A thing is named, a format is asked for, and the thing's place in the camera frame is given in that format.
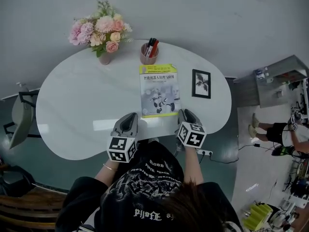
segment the white chair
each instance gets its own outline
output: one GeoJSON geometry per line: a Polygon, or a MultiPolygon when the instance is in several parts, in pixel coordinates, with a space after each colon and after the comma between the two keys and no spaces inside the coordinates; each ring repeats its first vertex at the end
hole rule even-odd
{"type": "Polygon", "coordinates": [[[39,91],[29,91],[26,87],[22,87],[22,90],[22,92],[18,93],[16,101],[13,105],[13,122],[3,126],[6,135],[13,134],[9,149],[25,141],[27,137],[41,137],[40,135],[29,134],[35,113],[35,104],[33,103],[32,96],[38,95],[39,91]],[[14,132],[7,130],[11,126],[16,126],[14,132]]]}

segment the power outlet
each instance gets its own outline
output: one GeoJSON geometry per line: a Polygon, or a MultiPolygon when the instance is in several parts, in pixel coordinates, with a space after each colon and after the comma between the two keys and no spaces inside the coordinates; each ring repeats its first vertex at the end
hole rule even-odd
{"type": "Polygon", "coordinates": [[[205,154],[205,156],[210,156],[210,155],[212,154],[212,151],[204,150],[204,149],[199,149],[199,150],[197,151],[197,153],[198,153],[199,155],[205,154]]]}

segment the bracelet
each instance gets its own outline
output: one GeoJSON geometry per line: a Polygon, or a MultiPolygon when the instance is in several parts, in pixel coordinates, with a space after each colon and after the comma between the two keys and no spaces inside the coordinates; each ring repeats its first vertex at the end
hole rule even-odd
{"type": "Polygon", "coordinates": [[[106,167],[106,168],[108,168],[109,170],[113,170],[113,171],[115,171],[115,172],[118,171],[117,169],[110,168],[109,166],[106,166],[105,163],[103,164],[103,166],[106,167]]]}

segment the white table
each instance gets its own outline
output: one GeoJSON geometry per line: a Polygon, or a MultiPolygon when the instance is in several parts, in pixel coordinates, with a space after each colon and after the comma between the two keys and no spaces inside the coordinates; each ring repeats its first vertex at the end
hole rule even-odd
{"type": "MultiPolygon", "coordinates": [[[[141,117],[140,47],[136,40],[122,46],[109,65],[91,49],[74,54],[56,66],[37,99],[36,119],[47,146],[58,156],[82,160],[106,150],[115,122],[136,112],[141,117]]],[[[200,56],[180,47],[159,44],[156,64],[178,69],[182,108],[194,112],[207,133],[220,130],[231,112],[231,93],[222,73],[200,56]],[[191,96],[192,69],[211,73],[211,99],[191,96]]],[[[138,139],[173,135],[177,116],[139,119],[138,139]]]]}

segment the photo in frame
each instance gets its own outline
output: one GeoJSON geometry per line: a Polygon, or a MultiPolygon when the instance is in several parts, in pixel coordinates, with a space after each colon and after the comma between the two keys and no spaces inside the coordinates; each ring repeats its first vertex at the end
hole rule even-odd
{"type": "Polygon", "coordinates": [[[200,70],[192,70],[192,96],[211,98],[211,74],[200,70]]]}

